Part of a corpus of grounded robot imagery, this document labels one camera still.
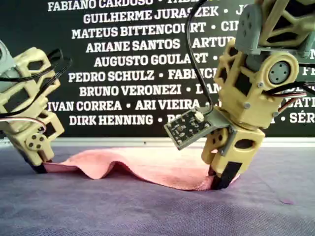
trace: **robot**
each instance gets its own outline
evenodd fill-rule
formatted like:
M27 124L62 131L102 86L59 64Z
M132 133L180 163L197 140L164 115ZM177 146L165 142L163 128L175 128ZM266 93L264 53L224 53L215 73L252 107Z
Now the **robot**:
M315 82L296 81L300 67L314 68L315 0L256 0L244 9L214 77L221 107L213 105L191 56L189 25L205 2L200 0L187 19L186 43L209 106L191 109L164 128L178 150L206 137L201 158L213 176L211 189L219 190L248 169L273 118L306 92L315 94L309 88ZM305 92L287 91L292 88Z
M13 58L0 41L0 130L39 174L54 157L51 142L64 132L56 114L46 109L47 96L71 64L59 49L46 55L32 47Z

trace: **purple fabric surface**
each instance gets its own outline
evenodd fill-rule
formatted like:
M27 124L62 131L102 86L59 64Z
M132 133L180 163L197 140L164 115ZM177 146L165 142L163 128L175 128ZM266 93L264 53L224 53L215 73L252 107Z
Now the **purple fabric surface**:
M55 147L54 161L86 149ZM100 180L37 175L17 151L5 148L0 235L313 236L314 151L261 148L230 188L185 192L120 173Z

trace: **pink cloth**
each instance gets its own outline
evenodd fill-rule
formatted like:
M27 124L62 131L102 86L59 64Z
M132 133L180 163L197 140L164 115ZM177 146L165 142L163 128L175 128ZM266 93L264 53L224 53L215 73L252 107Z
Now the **pink cloth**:
M62 163L45 163L49 173L80 169L92 179L101 179L121 164L141 180L180 190L208 190L213 177L201 160L201 149L178 151L171 147L128 147L87 150Z

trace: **white wall strip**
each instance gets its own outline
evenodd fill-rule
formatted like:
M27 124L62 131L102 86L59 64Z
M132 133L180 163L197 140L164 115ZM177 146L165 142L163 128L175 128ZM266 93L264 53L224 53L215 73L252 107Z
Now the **white wall strip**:
M202 148L204 138L190 147ZM10 141L0 140L0 148L11 146ZM174 147L170 138L57 138L54 147ZM265 138L262 147L315 148L315 138Z

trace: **circuit board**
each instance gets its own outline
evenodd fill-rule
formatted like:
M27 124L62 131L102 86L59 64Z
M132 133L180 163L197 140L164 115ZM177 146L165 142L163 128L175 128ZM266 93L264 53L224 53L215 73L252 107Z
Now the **circuit board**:
M164 126L178 150L182 150L215 129L208 121L198 119L196 113L194 109L189 110Z

